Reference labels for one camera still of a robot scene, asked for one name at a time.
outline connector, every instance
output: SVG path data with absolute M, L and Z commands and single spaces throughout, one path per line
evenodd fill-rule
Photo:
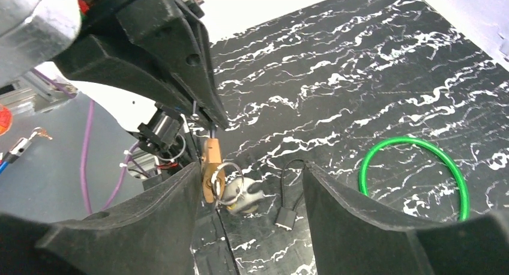
M 285 207 L 279 209 L 277 214 L 276 226 L 291 231 L 294 228 L 295 220 L 297 219 L 297 212 Z
M 4 161 L 9 162 L 9 164 L 14 163 L 25 150 L 32 144 L 32 142 L 27 138 L 20 138 L 17 143 L 11 148 L 11 150 L 5 155 Z

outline green rubber ring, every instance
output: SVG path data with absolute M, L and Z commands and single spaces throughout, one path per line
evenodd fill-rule
M 422 139 L 410 137 L 394 137 L 383 140 L 382 142 L 373 146 L 373 148 L 371 148 L 364 157 L 363 162 L 361 164 L 361 169 L 359 171 L 359 189 L 361 190 L 361 193 L 368 196 L 366 182 L 367 168 L 369 167 L 369 162 L 371 161 L 373 156 L 375 156 L 375 154 L 378 151 L 380 151 L 380 149 L 383 149 L 389 145 L 396 144 L 415 144 L 419 147 L 428 149 L 429 151 L 437 155 L 445 163 L 445 165 L 447 165 L 447 167 L 453 174 L 454 179 L 456 180 L 460 192 L 459 220 L 464 221 L 468 219 L 470 213 L 470 197 L 468 195 L 468 188 L 466 186 L 465 178 L 463 177 L 460 168 L 458 168 L 453 159 L 451 159 L 451 157 L 449 157 L 449 155 L 443 152 L 440 148 Z

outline black marble surface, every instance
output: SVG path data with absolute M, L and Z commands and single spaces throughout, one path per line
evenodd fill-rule
M 422 0 L 327 0 L 220 41 L 212 54 L 231 126 L 218 133 L 223 155 L 263 181 L 267 198 L 249 216 L 204 207 L 200 217 L 220 219 L 224 234 L 203 225 L 197 232 L 214 236 L 193 248 L 229 246 L 241 274 L 316 273 L 306 209 L 292 232 L 274 226 L 280 171 L 294 158 L 357 190 L 374 144 L 415 136 L 459 165 L 472 217 L 509 207 L 508 73 Z M 299 174 L 296 163 L 285 181 L 292 203 Z M 373 199 L 407 214 L 458 216 L 454 179 L 417 147 L 378 154 L 368 185 Z M 215 274 L 235 273 L 225 270 Z

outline metal ring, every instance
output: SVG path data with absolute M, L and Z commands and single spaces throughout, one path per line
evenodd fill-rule
M 157 158 L 159 158 L 161 161 L 165 161 L 165 162 L 172 162 L 172 163 L 175 161 L 175 159 L 177 159 L 178 157 L 182 156 L 182 154 L 183 154 L 183 153 L 184 153 L 184 151 L 185 151 L 185 139 L 184 139 L 184 137 L 183 137 L 182 135 L 180 135 L 180 134 L 177 134 L 177 136 L 180 136 L 180 138 L 182 139 L 182 142 L 183 142 L 183 143 L 182 143 L 182 150 L 180 150 L 180 152 L 179 152 L 177 155 L 175 155 L 175 157 L 173 157 L 173 158 L 171 158 L 171 159 L 166 159 L 166 158 L 162 158 L 162 157 L 161 157 L 160 155 L 158 155 L 158 154 L 157 154 L 157 155 L 155 155 L 155 156 L 157 156 Z
M 224 162 L 222 164 L 220 164 L 219 166 L 217 166 L 217 169 L 214 171 L 214 173 L 212 173 L 212 177 L 210 178 L 210 182 L 211 182 L 211 185 L 214 186 L 214 183 L 217 181 L 217 175 L 219 175 L 219 172 L 221 170 L 223 170 L 224 167 L 226 166 L 232 166 L 234 167 L 240 174 L 240 177 L 242 178 L 242 182 L 240 184 L 240 188 L 239 188 L 239 192 L 237 193 L 237 195 L 235 195 L 235 197 L 231 200 L 228 200 L 228 201 L 223 201 L 221 200 L 221 198 L 219 198 L 219 194 L 216 194 L 215 191 L 214 191 L 214 187 L 212 187 L 212 195 L 214 196 L 214 199 L 221 205 L 232 205 L 233 203 L 235 203 L 237 201 L 237 199 L 242 196 L 242 193 L 244 192 L 244 174 L 242 174 L 242 169 L 240 169 L 240 167 L 235 164 L 235 163 L 232 163 L 232 162 Z

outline key ring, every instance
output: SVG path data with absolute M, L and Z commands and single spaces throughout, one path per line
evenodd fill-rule
M 219 197 L 219 194 L 216 194 L 216 190 L 214 188 L 212 188 L 212 195 L 214 196 L 214 199 L 217 201 L 217 203 L 219 204 L 222 204 L 222 205 L 232 205 L 233 203 L 235 203 L 237 201 L 237 199 L 242 196 L 242 193 L 243 193 L 243 190 L 244 190 L 244 174 L 242 174 L 242 170 L 240 169 L 240 167 L 235 164 L 235 163 L 232 163 L 232 162 L 224 162 L 222 164 L 220 164 L 219 166 L 217 166 L 217 169 L 214 171 L 214 173 L 212 173 L 212 177 L 210 178 L 210 183 L 212 186 L 216 187 L 216 183 L 219 184 L 219 180 L 217 179 L 217 175 L 219 175 L 219 172 L 221 170 L 223 170 L 224 167 L 226 166 L 232 166 L 234 167 L 240 174 L 240 177 L 242 178 L 242 181 L 241 181 L 241 184 L 240 184 L 240 188 L 237 192 L 237 195 L 235 195 L 234 198 L 228 200 L 228 201 L 223 201 L 221 200 L 221 198 Z

